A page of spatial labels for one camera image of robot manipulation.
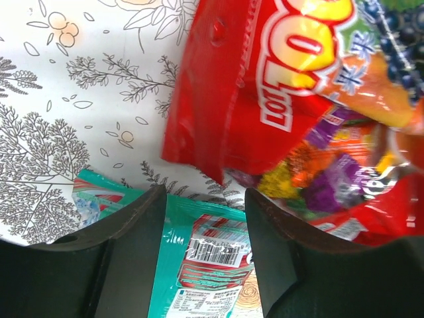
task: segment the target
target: red candy bag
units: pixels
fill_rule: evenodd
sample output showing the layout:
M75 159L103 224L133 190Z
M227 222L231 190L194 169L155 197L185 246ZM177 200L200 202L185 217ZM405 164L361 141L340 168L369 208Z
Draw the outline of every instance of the red candy bag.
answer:
M261 174L281 162L329 109L328 99L276 81L276 72L292 70L266 43L279 19L303 17L293 2L200 1L170 107L163 159L194 165L218 182L224 168ZM348 20L326 23L335 31ZM336 50L338 40L332 39ZM297 40L308 39L293 36L293 50L305 50ZM335 61L327 64L331 68ZM312 70L302 72L317 77Z

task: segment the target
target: barcode label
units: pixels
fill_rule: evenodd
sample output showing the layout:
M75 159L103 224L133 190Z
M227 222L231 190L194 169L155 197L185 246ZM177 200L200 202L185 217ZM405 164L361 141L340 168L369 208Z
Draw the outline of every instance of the barcode label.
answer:
M180 288L166 318L226 318L241 289L242 286L216 291Z
M244 243L216 237L193 235L185 259L194 262L238 268L240 267L243 255L247 254L247 252Z
M366 232L367 229L357 219L349 219L344 222L335 230L329 231L328 233L345 240L354 240L359 233Z
M320 224L320 225L316 225L315 227L317 229L320 229L321 231L328 231L328 230L332 229L334 226L335 225L332 224L332 223L323 223L323 224Z

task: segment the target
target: flower drawing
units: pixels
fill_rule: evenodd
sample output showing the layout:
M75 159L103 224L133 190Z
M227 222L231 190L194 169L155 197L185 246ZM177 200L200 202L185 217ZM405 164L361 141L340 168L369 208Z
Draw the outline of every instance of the flower drawing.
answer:
M99 0L108 7L120 7L127 11L139 11L145 8L157 8L162 2L161 0Z
M191 28L199 0L98 0L109 7L136 11L124 30L138 29L138 43L142 45L145 27L156 28L155 40L175 35L177 45Z
M80 33L75 23L68 22L66 17L59 13L53 12L48 16L48 24L54 30L59 32L59 43L66 48L71 48L75 44L75 37Z

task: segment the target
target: botanical line drawing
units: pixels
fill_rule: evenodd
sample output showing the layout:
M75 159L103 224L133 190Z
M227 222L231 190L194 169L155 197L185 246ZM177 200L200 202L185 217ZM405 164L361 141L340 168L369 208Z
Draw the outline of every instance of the botanical line drawing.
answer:
M47 102L47 108L46 108L47 113L48 113L51 109L52 109L52 101L48 101L48 102Z
M89 153L65 120L20 118L0 104L0 220L29 244L57 239L79 225L60 187L72 186Z
M30 42L24 42L24 48L26 50L26 53L28 53L29 55L40 56L38 50Z
M223 185L220 185L214 180L212 180L210 177L206 176L205 174L201 173L201 175L203 178L207 179L207 181L205 182L205 184L208 185L207 189L209 190L207 194L223 196L223 197L212 197L211 199L208 200L208 202L219 203L219 204L227 205L228 207L232 207L233 209L244 210L244 205L239 203L239 202L243 202L243 199L241 197L235 197L231 199L232 196L241 194L241 192L237 190L228 190L229 186L233 182L232 179L229 179Z
M71 100L75 99L77 97L77 94L73 94L71 97L67 98L67 97L62 97L62 100L67 102L70 102ZM93 105L92 101L74 101L72 103L72 105L74 105L74 107L78 108L78 109L86 109L88 107L91 107Z
M129 189L132 189L133 187L129 185L125 178L121 178L121 184Z
M104 148L100 148L100 153L105 157L109 157L109 154L107 153L107 151Z
M68 21L65 15L60 12L56 12L56 11L51 12L47 17L46 5L42 2L42 0L38 0L38 3L40 5L40 12L42 16L46 18L46 22L31 21L31 22L28 22L26 25L30 27L34 27L34 28L51 28L52 32L48 35L46 45L49 45L56 37L57 38L56 47L58 48L58 50L62 54L69 56L66 48L71 48L74 46L76 37L80 33L80 29L75 23L71 23L70 21ZM86 15L93 18L88 13L84 13L84 17L87 20L89 19L88 19L88 16ZM28 54L32 56L40 55L32 44L26 42L24 43L24 46Z
M90 21L90 22L93 22L93 21L94 21L93 16L92 16L92 15L90 15L88 12L84 12L84 18L85 18L87 21Z
M114 131L106 131L106 133L109 136L112 136L114 138L118 138L118 142L122 144L123 146L134 149L133 146L130 145L131 142L134 141L134 134L131 131L123 131L121 132L121 124L117 121L117 131L119 133L116 133Z
M126 62L123 59L115 59L114 55L104 54L106 59L103 62L107 66L107 70L98 68L94 58L77 57L74 61L66 64L69 77L76 81L77 85L83 89L95 86L107 86L109 81L115 80L116 85L125 85L128 90L122 90L120 94L124 97L123 101L139 103L147 96L147 93L157 95L161 87L169 89L169 96L166 101L156 100L156 110L166 118L169 113L169 107L172 96L172 89L175 87L176 77L178 73L178 65L169 61L167 56L162 56L158 63L161 63L163 70L161 74L165 77L162 81L155 81L146 74L141 77L138 74L138 66L132 66L130 60Z
M154 187L157 185L165 185L166 186L166 193L174 194L181 196L186 189L188 189L188 185L183 185L182 187L179 187L178 189L175 189L176 184L178 181L172 181L168 182L169 178L164 177L160 180L160 174L155 174L154 170L150 167L147 161L143 161L141 164L141 170L143 171L143 174L147 176L147 181L150 182L150 187ZM193 193L188 196L190 199L194 199L198 197L198 193Z
M143 48L143 28L156 28L155 40L176 37L180 45L182 38L191 28L199 0L99 0L109 7L120 7L136 12L123 27L124 30L138 29L138 43Z
M148 125L146 119L141 118L139 116L135 117L135 121L138 122L140 125Z
M13 65L11 60L0 56L0 98L9 96L5 93L6 90L16 94L28 95L23 89L42 89L42 86L36 83L37 76L34 73L22 70L10 72L16 70L16 68L16 65Z

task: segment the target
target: candy package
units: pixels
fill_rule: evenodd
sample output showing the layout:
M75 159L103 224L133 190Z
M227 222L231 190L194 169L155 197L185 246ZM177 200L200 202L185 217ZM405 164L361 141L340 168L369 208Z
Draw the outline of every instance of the candy package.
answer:
M163 158L218 182L225 168L263 174L334 103L422 133L419 2L200 1Z
M311 222L395 187L413 202L398 184L418 171L402 137L424 133L420 2L201 0L163 158L229 172Z
M143 193L82 170L73 197L87 226ZM168 195L148 317L233 317L236 302L246 295L245 282L257 290L253 271L242 211ZM253 306L256 317L260 303Z

